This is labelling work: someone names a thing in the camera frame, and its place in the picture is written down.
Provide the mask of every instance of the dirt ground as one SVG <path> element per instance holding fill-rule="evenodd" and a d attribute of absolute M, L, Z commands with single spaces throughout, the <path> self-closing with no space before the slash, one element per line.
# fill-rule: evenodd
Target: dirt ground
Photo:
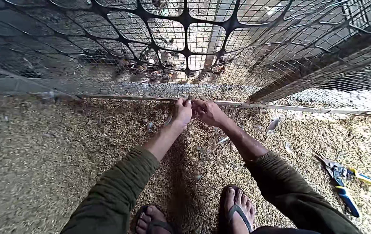
<path fill-rule="evenodd" d="M 35 97 L 0 97 L 0 233 L 58 233 L 100 175 L 166 120 L 172 104 L 88 99 L 41 103 Z M 225 108 L 224 111 L 267 148 L 279 153 L 334 207 L 344 212 L 328 174 L 313 152 L 371 177 L 371 117 L 281 110 Z M 272 135 L 269 121 L 285 120 Z M 147 131 L 149 122 L 153 132 Z M 220 130 L 192 120 L 140 194 L 141 205 L 161 205 L 184 233 L 212 233 L 221 189 L 236 184 L 254 201 L 255 228 L 294 227 L 266 202 L 239 153 Z M 284 146 L 291 143 L 293 153 Z M 200 157 L 197 146 L 208 151 Z M 346 214 L 371 233 L 371 186 L 347 181 L 361 212 Z"/>

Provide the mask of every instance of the wooden post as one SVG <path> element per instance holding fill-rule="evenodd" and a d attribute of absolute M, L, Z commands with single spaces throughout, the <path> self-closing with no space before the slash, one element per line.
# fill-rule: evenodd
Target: wooden post
<path fill-rule="evenodd" d="M 215 15 L 214 20 L 224 21 L 224 18 L 226 17 L 226 14 L 229 10 L 229 6 L 232 3 L 233 3 L 233 0 L 217 0 L 216 13 L 214 14 Z M 207 49 L 207 54 L 214 53 L 217 43 L 220 40 L 220 37 L 221 37 L 221 27 L 214 25 L 212 27 L 212 31 L 210 34 L 209 47 Z M 214 55 L 206 55 L 203 70 L 201 70 L 200 74 L 198 75 L 199 79 L 201 79 L 205 73 L 208 73 L 210 71 L 210 66 L 213 63 L 214 58 L 215 58 Z"/>

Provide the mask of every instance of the person's right hand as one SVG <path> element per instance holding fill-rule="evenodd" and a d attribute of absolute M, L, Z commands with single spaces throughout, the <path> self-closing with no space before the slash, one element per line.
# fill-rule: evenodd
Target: person's right hand
<path fill-rule="evenodd" d="M 198 113 L 204 123 L 211 126 L 220 127 L 224 121 L 229 119 L 213 101 L 193 99 L 193 110 Z"/>

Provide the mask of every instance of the foot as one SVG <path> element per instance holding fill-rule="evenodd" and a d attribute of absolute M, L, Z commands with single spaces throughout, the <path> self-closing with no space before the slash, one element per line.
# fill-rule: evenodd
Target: foot
<path fill-rule="evenodd" d="M 142 212 L 139 216 L 138 222 L 136 224 L 136 233 L 137 234 L 146 234 L 148 225 L 152 220 L 160 220 L 167 222 L 163 213 L 158 210 L 155 206 L 148 206 L 145 212 Z M 152 230 L 152 234 L 170 234 L 169 231 L 165 230 L 162 227 L 155 226 Z"/>
<path fill-rule="evenodd" d="M 243 194 L 242 190 L 239 189 L 237 190 L 237 193 L 236 193 L 236 191 L 230 187 L 227 190 L 226 200 L 224 201 L 225 210 L 229 211 L 234 204 L 238 205 L 243 210 L 243 213 L 245 214 L 247 220 L 250 223 L 250 226 L 253 227 L 253 219 L 255 217 L 255 208 L 253 207 L 252 202 L 245 194 Z M 242 217 L 240 217 L 240 215 L 237 212 L 233 214 L 231 225 L 232 225 L 231 229 L 233 231 L 233 234 L 248 234 L 249 233 L 249 230 L 247 229 L 245 222 L 243 221 Z"/>

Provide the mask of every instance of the green sleeve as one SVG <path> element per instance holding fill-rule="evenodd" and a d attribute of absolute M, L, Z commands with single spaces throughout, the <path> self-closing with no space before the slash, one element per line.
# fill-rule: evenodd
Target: green sleeve
<path fill-rule="evenodd" d="M 137 146 L 103 173 L 61 233 L 126 233 L 136 199 L 158 166 L 152 153 Z"/>
<path fill-rule="evenodd" d="M 247 161 L 246 166 L 262 196 L 298 228 L 321 234 L 360 233 L 277 154 L 269 152 L 256 160 Z"/>

